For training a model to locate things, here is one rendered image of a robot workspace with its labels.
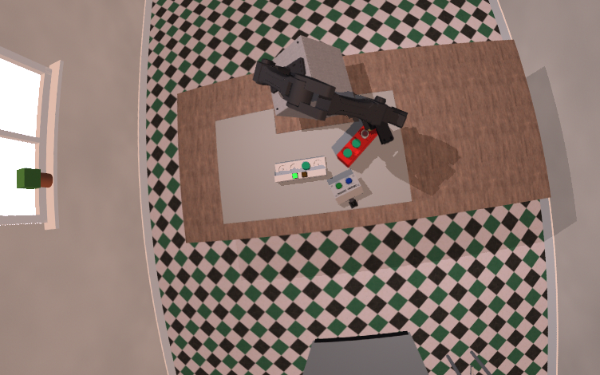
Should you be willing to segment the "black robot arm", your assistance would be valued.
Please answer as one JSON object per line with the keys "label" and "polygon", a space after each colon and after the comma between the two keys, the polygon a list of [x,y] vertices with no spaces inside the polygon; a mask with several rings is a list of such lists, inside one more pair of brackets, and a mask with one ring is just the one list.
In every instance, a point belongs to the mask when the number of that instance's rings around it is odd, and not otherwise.
{"label": "black robot arm", "polygon": [[[306,76],[302,57],[288,66],[277,67],[275,64],[264,58],[257,61],[253,81],[259,85],[269,85],[272,93],[279,91],[287,101],[286,106],[291,109],[317,120],[326,120],[326,116],[332,115],[359,118],[368,122],[371,129],[376,128],[381,145],[394,139],[388,123],[399,128],[404,126],[408,113],[389,107],[385,104],[385,98],[376,96],[373,100],[368,97],[354,99],[340,96],[332,85]],[[315,107],[310,106],[314,93],[319,94]]]}

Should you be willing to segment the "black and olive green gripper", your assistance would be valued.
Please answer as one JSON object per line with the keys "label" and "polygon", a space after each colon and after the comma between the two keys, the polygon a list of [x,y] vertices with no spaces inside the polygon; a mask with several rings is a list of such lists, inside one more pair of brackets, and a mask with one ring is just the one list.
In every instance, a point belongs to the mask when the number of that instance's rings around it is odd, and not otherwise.
{"label": "black and olive green gripper", "polygon": [[368,131],[371,131],[371,130],[374,130],[374,129],[375,129],[375,128],[373,128],[373,129],[370,129],[370,127],[369,127],[369,123],[368,123],[368,122],[364,122],[364,121],[362,120],[362,123],[363,123],[363,125],[364,125],[364,128],[365,128],[365,130],[366,130],[366,131],[367,131],[367,130],[368,130]]}

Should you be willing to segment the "light grey flat mat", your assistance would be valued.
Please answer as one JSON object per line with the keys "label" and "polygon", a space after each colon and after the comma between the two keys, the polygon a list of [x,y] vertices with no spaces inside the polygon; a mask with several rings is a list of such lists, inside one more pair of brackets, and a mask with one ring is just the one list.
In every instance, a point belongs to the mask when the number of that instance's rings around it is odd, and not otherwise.
{"label": "light grey flat mat", "polygon": [[[223,224],[279,219],[411,202],[401,128],[379,136],[347,168],[337,157],[363,126],[357,122],[276,134],[274,109],[215,122]],[[275,165],[325,157],[327,176],[276,183]],[[330,185],[355,174],[363,192],[338,205]]]}

